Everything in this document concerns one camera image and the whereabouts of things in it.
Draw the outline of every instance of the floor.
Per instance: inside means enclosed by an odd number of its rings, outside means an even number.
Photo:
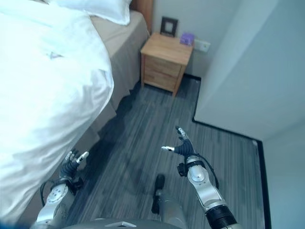
[[[82,172],[85,186],[77,194],[68,225],[95,218],[159,219],[151,213],[152,194],[157,174],[164,173],[165,189],[181,203],[189,228],[209,229],[193,187],[177,172],[183,158],[160,150],[180,144],[174,128],[179,125],[214,167],[219,190],[237,221],[243,228],[264,228],[256,142],[193,123],[199,87],[199,81],[184,77],[172,98],[170,92],[152,86],[135,86],[91,150]]]

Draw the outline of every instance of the white comforter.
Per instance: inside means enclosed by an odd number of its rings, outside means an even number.
[[[18,220],[112,90],[87,14],[0,0],[0,221]]]

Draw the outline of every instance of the beige bed sheet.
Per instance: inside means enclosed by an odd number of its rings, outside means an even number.
[[[95,16],[91,20],[110,56],[114,90],[108,105],[77,143],[80,151],[89,150],[100,139],[97,133],[116,116],[121,99],[130,95],[130,90],[140,80],[140,50],[149,37],[145,19],[136,11],[131,11],[128,26]]]

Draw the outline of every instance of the purple tissue box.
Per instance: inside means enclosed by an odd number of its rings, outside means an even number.
[[[195,36],[194,36],[194,34],[191,34],[191,33],[184,33],[180,37],[181,44],[186,44],[186,45],[190,45],[190,46],[193,45],[194,40],[195,40]]]

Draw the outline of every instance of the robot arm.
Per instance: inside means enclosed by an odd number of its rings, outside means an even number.
[[[74,182],[77,168],[82,160],[88,157],[89,152],[83,153],[78,158],[74,157],[76,154],[77,151],[72,150],[65,157],[60,170],[60,178],[51,188],[46,203],[43,203],[43,208],[30,229],[60,229],[64,227],[76,190],[83,185],[81,179]]]
[[[205,216],[207,217],[212,229],[242,229],[237,224],[233,214],[229,210],[226,201],[214,187],[209,179],[209,174],[205,169],[204,163],[186,133],[176,127],[179,137],[183,144],[178,147],[163,146],[162,149],[172,151],[184,156],[184,163],[177,168],[182,177],[188,177],[190,183],[194,186],[197,197],[201,203]]]

